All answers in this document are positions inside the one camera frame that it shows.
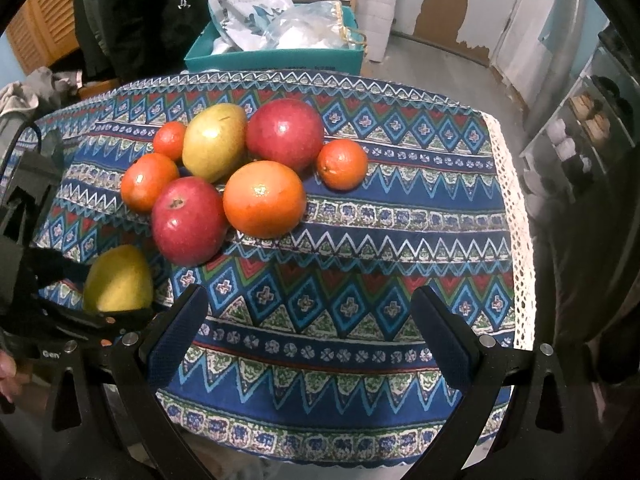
yellow pear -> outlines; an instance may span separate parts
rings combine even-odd
[[[84,283],[82,307],[92,312],[138,310],[150,307],[153,297],[144,254],[133,245],[121,245],[94,261]]]
[[[238,105],[220,103],[201,111],[184,134],[184,167],[211,183],[227,176],[244,155],[246,123]]]

wooden shutter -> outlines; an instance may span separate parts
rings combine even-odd
[[[25,73],[51,65],[79,47],[73,0],[27,0],[7,37]]]

small orange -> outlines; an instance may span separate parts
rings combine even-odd
[[[154,152],[162,153],[177,162],[182,157],[186,131],[187,127],[178,121],[163,124],[154,136]]]
[[[277,238],[300,223],[306,211],[306,192],[291,168],[258,160],[231,175],[222,202],[227,220],[240,232]]]
[[[122,201],[136,213],[151,213],[164,186],[179,176],[178,167],[168,156],[147,153],[136,160],[122,176]]]
[[[367,175],[367,153],[351,139],[336,139],[320,150],[316,169],[327,187],[348,191],[358,186]]]

teal box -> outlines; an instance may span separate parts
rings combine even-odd
[[[350,7],[342,6],[344,25],[351,30],[358,28]],[[213,41],[220,34],[209,23],[193,43],[184,63],[190,72],[205,70],[280,70],[283,68],[334,70],[349,74],[360,74],[364,46],[355,48],[292,48],[282,50],[254,50],[251,52],[229,52],[213,55]]]

screw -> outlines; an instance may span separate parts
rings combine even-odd
[[[554,348],[551,345],[549,345],[548,343],[542,343],[542,345],[540,345],[540,351],[544,355],[553,355],[554,354]]]
[[[491,348],[495,346],[495,339],[488,334],[482,334],[479,337],[479,339],[480,339],[480,344],[485,348]]]
[[[138,334],[135,332],[129,332],[122,337],[122,344],[124,346],[135,345],[138,342]]]
[[[63,350],[66,354],[71,354],[76,348],[78,348],[78,342],[72,339],[71,341],[67,341],[65,343]]]

